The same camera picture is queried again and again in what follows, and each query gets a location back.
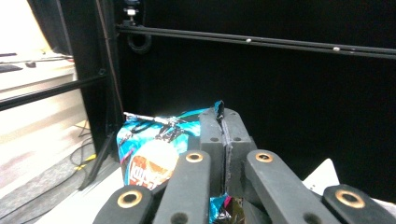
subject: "black metal frame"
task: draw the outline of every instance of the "black metal frame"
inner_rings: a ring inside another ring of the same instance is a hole
[[[89,77],[84,80],[69,82],[60,86],[44,89],[42,91],[34,91],[19,96],[9,97],[7,99],[0,100],[0,111],[7,110],[12,107],[16,107],[20,105],[26,105],[68,91],[73,91],[76,89],[81,89],[84,87],[95,85],[101,81],[106,80],[106,78],[107,78],[106,75]]]
[[[204,32],[169,30],[159,28],[148,28],[142,26],[128,25],[125,21],[119,25],[120,33],[136,35],[159,35],[186,39],[196,39],[205,41],[216,41],[221,43],[243,44],[259,47],[270,47],[280,49],[308,50],[323,53],[335,53],[343,55],[354,55],[373,58],[396,59],[396,49],[369,48],[361,46],[337,45],[326,43],[305,42],[286,39],[274,39],[247,35],[225,35]]]

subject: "black wall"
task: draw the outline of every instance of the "black wall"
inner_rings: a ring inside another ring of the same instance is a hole
[[[147,27],[396,49],[390,1],[147,0],[144,10]],[[126,111],[175,114],[222,99],[300,178],[331,158],[342,183],[396,202],[395,61],[158,36],[145,55],[126,35],[118,45]]]

